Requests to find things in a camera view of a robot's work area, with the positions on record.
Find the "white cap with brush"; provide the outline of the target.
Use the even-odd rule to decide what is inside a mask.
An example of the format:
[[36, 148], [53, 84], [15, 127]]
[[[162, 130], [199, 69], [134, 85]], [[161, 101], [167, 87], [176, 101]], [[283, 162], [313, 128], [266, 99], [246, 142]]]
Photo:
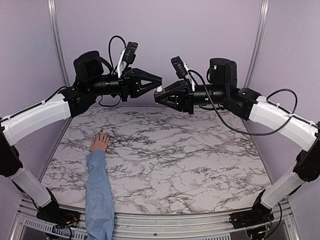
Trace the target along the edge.
[[157, 92], [162, 92], [162, 91], [163, 91], [162, 86], [158, 86], [158, 87], [156, 88], [156, 91], [157, 91]]

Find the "red nail polish bottle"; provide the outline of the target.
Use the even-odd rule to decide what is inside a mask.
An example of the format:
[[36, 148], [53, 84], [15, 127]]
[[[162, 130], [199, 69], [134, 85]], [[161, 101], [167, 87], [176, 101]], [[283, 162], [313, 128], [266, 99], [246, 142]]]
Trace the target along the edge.
[[154, 97], [157, 98], [163, 94], [163, 91], [155, 91], [154, 92]]

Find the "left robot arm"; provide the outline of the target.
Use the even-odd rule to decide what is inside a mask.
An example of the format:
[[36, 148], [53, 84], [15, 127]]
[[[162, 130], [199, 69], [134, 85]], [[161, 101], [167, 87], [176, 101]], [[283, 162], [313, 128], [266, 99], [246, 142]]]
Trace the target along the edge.
[[119, 96], [125, 102], [160, 87], [160, 76], [130, 67], [135, 56], [133, 50], [123, 50], [114, 70], [98, 51], [86, 52], [73, 62], [72, 86], [63, 86], [47, 99], [0, 120], [0, 174], [34, 201], [39, 219], [61, 223], [68, 213], [20, 161], [15, 144], [50, 124], [85, 113], [98, 96]]

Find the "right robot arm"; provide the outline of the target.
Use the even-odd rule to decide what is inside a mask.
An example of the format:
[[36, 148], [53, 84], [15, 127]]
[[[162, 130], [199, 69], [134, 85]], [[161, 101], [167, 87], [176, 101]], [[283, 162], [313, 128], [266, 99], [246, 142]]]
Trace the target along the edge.
[[269, 128], [270, 134], [279, 133], [298, 146], [301, 151], [295, 166], [274, 184], [264, 189], [250, 210], [230, 215], [235, 229], [251, 227], [273, 220], [272, 209], [285, 197], [295, 193], [306, 182], [320, 175], [320, 125], [296, 115], [269, 97], [250, 88], [237, 87], [237, 64], [225, 58], [209, 61], [207, 77], [197, 84], [196, 71], [180, 57], [171, 59], [178, 81], [154, 93], [156, 103], [183, 113], [192, 114], [194, 106], [221, 105], [237, 117]]

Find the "blue sleeved forearm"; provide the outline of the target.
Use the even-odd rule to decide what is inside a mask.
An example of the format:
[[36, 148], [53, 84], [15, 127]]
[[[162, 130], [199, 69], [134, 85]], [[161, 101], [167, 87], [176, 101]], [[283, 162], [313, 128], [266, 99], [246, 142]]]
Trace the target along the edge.
[[85, 194], [85, 224], [89, 240], [111, 240], [115, 209], [106, 171], [105, 152], [95, 150], [87, 158], [88, 179]]

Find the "mannequin hand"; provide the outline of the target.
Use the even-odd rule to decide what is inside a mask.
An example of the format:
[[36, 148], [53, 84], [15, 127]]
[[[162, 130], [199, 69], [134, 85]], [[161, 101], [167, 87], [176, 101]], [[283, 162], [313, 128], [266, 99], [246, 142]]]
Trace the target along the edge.
[[95, 139], [91, 143], [90, 151], [103, 151], [105, 152], [109, 146], [109, 135], [102, 131], [96, 134]]

